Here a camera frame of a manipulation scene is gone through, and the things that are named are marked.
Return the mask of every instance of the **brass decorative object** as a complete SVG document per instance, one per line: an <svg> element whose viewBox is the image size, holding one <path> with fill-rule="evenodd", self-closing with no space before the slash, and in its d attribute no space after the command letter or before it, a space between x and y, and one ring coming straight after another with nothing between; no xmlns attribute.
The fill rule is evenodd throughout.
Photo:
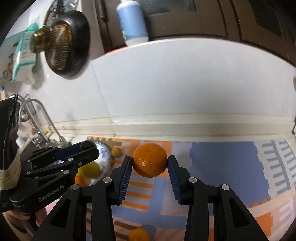
<svg viewBox="0 0 296 241"><path fill-rule="evenodd" d="M90 31L85 16L70 11L52 26L35 31L30 48L33 53L45 52L49 67L58 75L75 75L85 64L89 51Z"/></svg>

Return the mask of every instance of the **blue bottle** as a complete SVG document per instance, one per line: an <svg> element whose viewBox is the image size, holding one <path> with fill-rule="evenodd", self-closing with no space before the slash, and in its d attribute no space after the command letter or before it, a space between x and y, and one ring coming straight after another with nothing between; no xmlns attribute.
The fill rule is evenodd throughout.
<svg viewBox="0 0 296 241"><path fill-rule="evenodd" d="M116 10L124 42L127 46L149 41L144 16L138 2L122 0Z"/></svg>

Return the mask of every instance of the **human hand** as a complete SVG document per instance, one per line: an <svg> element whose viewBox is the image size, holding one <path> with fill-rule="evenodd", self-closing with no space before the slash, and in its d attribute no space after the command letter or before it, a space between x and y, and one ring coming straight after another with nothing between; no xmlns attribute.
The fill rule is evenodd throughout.
<svg viewBox="0 0 296 241"><path fill-rule="evenodd" d="M13 209L10 211L5 212L5 215L7 216L7 218L10 220L10 222L12 222L14 225L23 228L20 220L29 220L30 216L25 216L23 214L21 214L17 209ZM41 210L37 211L35 213L36 216L36 225L39 227L43 220L46 218L46 209L42 208Z"/></svg>

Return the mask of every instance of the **faucet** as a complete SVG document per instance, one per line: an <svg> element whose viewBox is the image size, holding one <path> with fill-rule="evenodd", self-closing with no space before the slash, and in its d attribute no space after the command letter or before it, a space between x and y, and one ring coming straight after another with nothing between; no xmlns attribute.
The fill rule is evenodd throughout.
<svg viewBox="0 0 296 241"><path fill-rule="evenodd" d="M61 134L59 133L59 131L57 130L57 128L55 127L55 125L53 124L51 118L49 117L47 111L45 110L45 107L44 105L37 99L27 99L25 100L22 96L20 96L18 94L18 100L21 102L21 106L20 106L20 110L19 110L19 125L21 126L22 125L22 122L21 122L21 118L20 118L20 115L21 115L21 111L23 108L25 108L30 120L32 121L32 124L34 125L35 129L37 130L37 134L38 134L38 137L34 139L34 144L36 144L37 146L41 147L41 143L44 141L45 142L45 146L47 146L49 144L49 138L46 136L46 134L43 132L43 130L41 129L41 127L36 123L36 121L34 120L33 118L33 115L31 113L31 110L30 108L28 107L28 103L30 102L36 102L38 103L41 108L43 109L44 111L44 114L46 115L50 125L53 127L54 131L57 133L57 135L59 136L59 140L60 142L62 143L62 145L64 147L66 146L69 146L69 143L65 140L65 138L63 136L61 136Z"/></svg>

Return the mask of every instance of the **sink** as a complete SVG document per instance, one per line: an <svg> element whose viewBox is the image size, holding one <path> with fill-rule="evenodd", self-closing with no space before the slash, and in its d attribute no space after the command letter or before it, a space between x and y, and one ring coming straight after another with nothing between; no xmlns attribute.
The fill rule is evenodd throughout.
<svg viewBox="0 0 296 241"><path fill-rule="evenodd" d="M48 146L57 147L57 146L61 146L61 144L59 144L57 142L54 142L54 141L50 141ZM28 160L33 155L33 152L37 151L39 149L40 148L36 147L34 145L34 143L30 141L27 144L27 146L23 150L20 151L20 159L21 159L21 161Z"/></svg>

